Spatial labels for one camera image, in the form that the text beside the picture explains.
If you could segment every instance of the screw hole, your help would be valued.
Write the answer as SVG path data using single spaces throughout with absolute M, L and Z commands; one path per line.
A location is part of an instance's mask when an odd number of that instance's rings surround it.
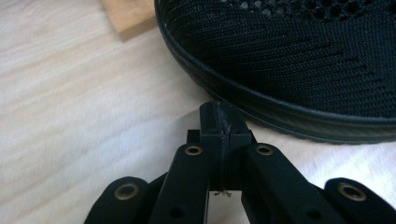
M 114 191 L 114 196 L 120 201 L 125 201 L 136 196 L 138 191 L 139 187 L 134 183 L 123 184 Z
M 263 156 L 270 156 L 274 153 L 274 151 L 269 147 L 259 146 L 257 147 L 256 151 Z
M 169 216 L 171 216 L 172 218 L 175 218 L 175 219 L 180 219 L 180 218 L 183 218 L 185 216 L 185 214 L 184 214 L 183 209 L 181 209 L 179 207 L 174 207 L 169 212 Z
M 355 202 L 363 202 L 367 198 L 366 194 L 361 189 L 358 189 L 347 183 L 340 183 L 338 186 L 338 191 L 343 196 Z
M 200 147 L 187 147 L 184 152 L 189 156 L 197 156 L 202 153 L 202 149 Z

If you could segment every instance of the black shoe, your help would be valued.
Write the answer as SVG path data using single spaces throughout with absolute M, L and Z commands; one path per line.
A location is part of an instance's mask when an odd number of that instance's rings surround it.
M 192 79 L 304 138 L 396 139 L 396 1 L 155 0 Z

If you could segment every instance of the wood grain surface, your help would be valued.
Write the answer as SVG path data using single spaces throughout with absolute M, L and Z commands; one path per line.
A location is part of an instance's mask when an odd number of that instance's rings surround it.
M 210 99 L 157 28 L 121 42 L 99 0 L 0 1 L 0 223 L 83 223 L 112 181 L 165 173 Z M 396 206 L 395 142 L 321 144 L 247 124 L 310 182 L 352 178 Z M 209 205 L 208 223 L 248 223 L 238 193 Z
M 102 0 L 120 39 L 126 41 L 156 26 L 154 1 Z

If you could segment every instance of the black rubber sole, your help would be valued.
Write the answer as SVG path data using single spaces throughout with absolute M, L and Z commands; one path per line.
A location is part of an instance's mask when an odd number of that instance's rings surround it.
M 195 59 L 171 36 L 163 22 L 161 0 L 155 0 L 163 39 L 177 62 L 214 98 L 232 103 L 261 125 L 300 138 L 338 144 L 396 140 L 396 119 L 364 118 L 327 113 L 293 105 L 248 89 Z

